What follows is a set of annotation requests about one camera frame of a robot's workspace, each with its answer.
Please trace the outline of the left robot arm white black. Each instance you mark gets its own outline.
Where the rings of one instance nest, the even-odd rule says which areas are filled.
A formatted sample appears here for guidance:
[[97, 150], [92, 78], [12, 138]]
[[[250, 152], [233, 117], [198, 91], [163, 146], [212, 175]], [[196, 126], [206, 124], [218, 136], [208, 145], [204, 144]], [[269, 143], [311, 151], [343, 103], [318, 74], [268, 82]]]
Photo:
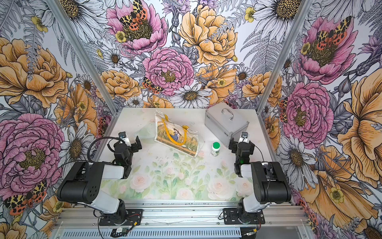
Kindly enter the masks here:
[[[109, 150], [114, 154], [112, 162], [91, 160], [93, 146], [103, 140], [116, 140], [114, 148]], [[118, 137], [104, 136], [93, 141], [87, 151], [87, 161], [74, 163], [69, 173], [57, 190], [59, 201], [73, 204], [83, 204], [104, 215], [127, 217], [123, 200], [114, 198], [101, 190], [101, 182], [107, 179], [127, 179], [132, 169], [132, 158], [135, 152], [142, 149], [140, 138], [135, 143], [127, 143], [124, 132]]]

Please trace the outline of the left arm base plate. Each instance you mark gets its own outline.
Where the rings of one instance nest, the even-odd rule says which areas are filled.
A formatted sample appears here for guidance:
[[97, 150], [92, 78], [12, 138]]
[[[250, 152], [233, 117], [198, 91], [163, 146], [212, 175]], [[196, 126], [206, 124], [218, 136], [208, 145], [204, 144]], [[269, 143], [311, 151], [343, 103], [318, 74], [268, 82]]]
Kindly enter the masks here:
[[100, 226], [139, 226], [142, 220], [142, 209], [126, 209], [125, 211], [117, 211], [114, 214], [105, 214], [101, 216]]

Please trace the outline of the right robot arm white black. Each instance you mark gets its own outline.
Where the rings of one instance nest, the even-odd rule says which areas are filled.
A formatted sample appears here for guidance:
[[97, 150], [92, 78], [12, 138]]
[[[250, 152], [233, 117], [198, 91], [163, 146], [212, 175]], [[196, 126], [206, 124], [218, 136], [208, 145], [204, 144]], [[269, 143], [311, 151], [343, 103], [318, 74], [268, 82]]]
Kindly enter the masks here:
[[261, 226], [265, 224], [264, 209], [291, 200], [291, 189], [278, 162], [250, 161], [256, 147], [243, 137], [239, 141], [230, 140], [229, 149], [236, 156], [235, 173], [252, 180], [253, 192], [242, 197], [236, 209], [223, 210], [226, 225]]

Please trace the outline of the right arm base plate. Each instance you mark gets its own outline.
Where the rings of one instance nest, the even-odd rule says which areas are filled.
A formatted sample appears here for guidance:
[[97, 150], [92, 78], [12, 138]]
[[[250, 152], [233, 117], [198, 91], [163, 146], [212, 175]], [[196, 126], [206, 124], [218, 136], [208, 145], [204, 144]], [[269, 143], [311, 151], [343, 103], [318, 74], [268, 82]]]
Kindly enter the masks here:
[[226, 225], [263, 225], [265, 218], [263, 212], [248, 213], [240, 208], [225, 208], [222, 211]]

